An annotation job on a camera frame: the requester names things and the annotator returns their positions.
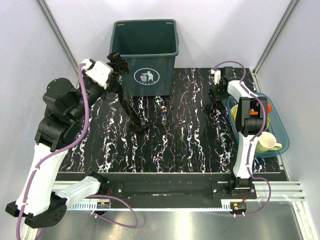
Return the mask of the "black trash bag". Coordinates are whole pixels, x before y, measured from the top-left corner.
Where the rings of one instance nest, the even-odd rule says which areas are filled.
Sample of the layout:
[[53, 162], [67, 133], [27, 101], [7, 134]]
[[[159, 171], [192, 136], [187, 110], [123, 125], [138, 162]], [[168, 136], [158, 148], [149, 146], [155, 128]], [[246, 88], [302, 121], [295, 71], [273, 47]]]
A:
[[122, 57], [118, 52], [112, 52], [106, 58], [108, 59], [106, 64], [113, 69], [113, 72], [108, 78], [106, 82], [107, 88], [102, 92], [100, 98], [104, 101], [107, 99], [108, 93], [116, 94], [121, 108], [130, 118], [128, 131], [133, 133], [146, 130], [148, 127], [147, 123], [139, 117], [137, 111], [129, 102], [126, 88], [123, 86], [124, 76], [131, 72], [127, 59]]

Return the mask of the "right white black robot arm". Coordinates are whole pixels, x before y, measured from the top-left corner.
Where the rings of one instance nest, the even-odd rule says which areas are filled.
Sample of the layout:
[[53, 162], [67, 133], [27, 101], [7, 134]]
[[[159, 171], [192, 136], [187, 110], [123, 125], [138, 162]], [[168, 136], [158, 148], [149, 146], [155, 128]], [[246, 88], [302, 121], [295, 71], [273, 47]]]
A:
[[267, 128], [268, 100], [253, 93], [242, 79], [238, 79], [231, 66], [213, 68], [210, 91], [219, 104], [228, 97], [237, 101], [235, 130], [238, 133], [238, 150], [235, 165], [222, 193], [231, 198], [243, 198], [253, 193], [252, 165], [262, 132]]

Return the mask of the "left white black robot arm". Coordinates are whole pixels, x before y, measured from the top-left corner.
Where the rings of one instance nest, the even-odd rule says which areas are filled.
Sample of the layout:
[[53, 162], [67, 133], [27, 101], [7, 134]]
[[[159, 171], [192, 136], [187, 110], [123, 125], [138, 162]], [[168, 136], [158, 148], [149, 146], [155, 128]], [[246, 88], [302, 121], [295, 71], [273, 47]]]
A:
[[5, 211], [33, 228], [49, 228], [60, 222], [67, 209], [94, 195], [108, 193], [108, 178], [97, 172], [88, 173], [81, 181], [54, 191], [59, 168], [69, 149], [82, 141], [89, 127], [90, 107], [103, 96], [107, 77], [85, 75], [75, 88], [67, 78], [52, 80], [43, 101], [44, 118], [35, 135], [34, 156], [27, 181], [16, 201]]

